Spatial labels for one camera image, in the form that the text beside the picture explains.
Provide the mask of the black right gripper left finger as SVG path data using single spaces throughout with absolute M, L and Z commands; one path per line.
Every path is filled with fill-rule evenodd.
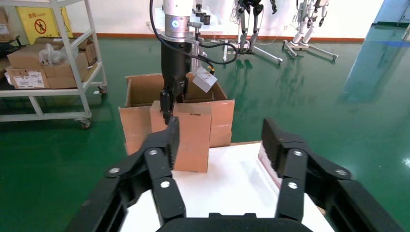
M 65 230 L 118 232 L 129 207 L 148 190 L 153 194 L 159 231 L 182 229 L 186 207 L 171 172 L 178 145 L 179 121 L 172 117 L 165 130 L 149 134 L 137 152 L 105 172 Z

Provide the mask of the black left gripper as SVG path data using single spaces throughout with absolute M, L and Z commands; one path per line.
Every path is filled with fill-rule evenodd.
M 188 91 L 186 75 L 191 69 L 192 44 L 163 39 L 161 43 L 161 71 L 163 90 L 160 92 L 160 107 L 166 125 L 173 116 L 175 96 L 177 103 L 184 103 Z

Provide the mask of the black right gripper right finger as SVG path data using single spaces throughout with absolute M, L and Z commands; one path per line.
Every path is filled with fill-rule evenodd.
M 271 118 L 263 121 L 262 147 L 281 179 L 276 217 L 301 222 L 308 195 L 337 232 L 403 231 L 349 170 L 316 154 Z

